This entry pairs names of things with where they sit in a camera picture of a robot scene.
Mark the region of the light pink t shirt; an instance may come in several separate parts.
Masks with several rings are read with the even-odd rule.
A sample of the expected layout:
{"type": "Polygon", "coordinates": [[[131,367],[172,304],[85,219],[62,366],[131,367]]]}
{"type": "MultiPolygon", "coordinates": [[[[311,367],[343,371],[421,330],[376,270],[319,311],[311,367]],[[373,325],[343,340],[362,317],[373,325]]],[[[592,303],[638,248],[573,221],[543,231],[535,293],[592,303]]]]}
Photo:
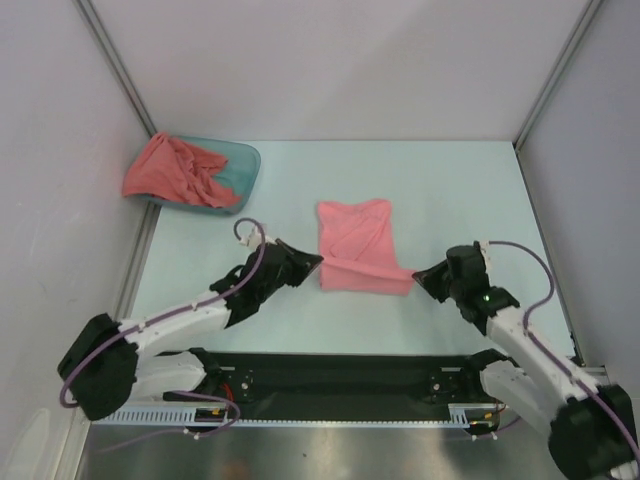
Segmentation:
{"type": "Polygon", "coordinates": [[[390,201],[324,201],[317,205],[317,216],[322,290],[409,294],[414,272],[397,262],[390,201]]]}

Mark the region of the teal plastic bin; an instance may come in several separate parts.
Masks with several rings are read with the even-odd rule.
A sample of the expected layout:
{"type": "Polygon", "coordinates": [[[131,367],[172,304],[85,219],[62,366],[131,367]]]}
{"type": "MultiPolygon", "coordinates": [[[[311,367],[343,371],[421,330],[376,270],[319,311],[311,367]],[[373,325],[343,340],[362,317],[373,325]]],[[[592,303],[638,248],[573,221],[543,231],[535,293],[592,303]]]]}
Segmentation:
{"type": "Polygon", "coordinates": [[[238,215],[247,205],[256,183],[261,167],[260,153],[253,146],[245,143],[184,135],[179,136],[179,139],[205,150],[222,154],[227,158],[227,165],[220,173],[214,175],[213,179],[222,186],[231,188],[234,194],[240,196],[240,201],[230,207],[212,208],[172,202],[148,194],[139,194],[135,197],[161,207],[174,208],[191,213],[220,217],[238,215]]]}

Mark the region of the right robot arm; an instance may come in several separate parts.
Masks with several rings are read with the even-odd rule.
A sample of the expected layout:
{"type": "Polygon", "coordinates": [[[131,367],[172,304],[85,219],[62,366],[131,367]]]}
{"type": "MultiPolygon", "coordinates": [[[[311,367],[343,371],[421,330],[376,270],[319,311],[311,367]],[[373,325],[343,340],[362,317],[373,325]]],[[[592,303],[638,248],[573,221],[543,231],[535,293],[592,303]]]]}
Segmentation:
{"type": "Polygon", "coordinates": [[[496,344],[473,356],[477,367],[461,376],[473,401],[503,401],[540,434],[568,479],[636,479],[639,443],[631,399],[618,384],[605,384],[554,353],[530,317],[553,290],[527,308],[491,284],[489,243],[450,248],[443,261],[417,271],[414,281],[440,303],[452,300],[462,318],[496,344]]]}

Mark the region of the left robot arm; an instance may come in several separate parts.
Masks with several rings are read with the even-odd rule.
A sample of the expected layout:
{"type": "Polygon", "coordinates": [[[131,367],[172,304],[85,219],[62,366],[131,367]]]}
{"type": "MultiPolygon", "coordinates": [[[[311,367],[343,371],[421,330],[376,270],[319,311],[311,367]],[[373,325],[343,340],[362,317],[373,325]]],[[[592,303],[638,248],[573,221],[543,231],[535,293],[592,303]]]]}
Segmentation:
{"type": "Polygon", "coordinates": [[[58,364],[61,406],[96,421],[132,399],[214,400],[225,382],[215,356],[202,347],[179,351],[177,343],[247,320],[280,288],[300,286],[323,261],[268,240],[189,303],[141,319],[92,317],[58,364]]]}

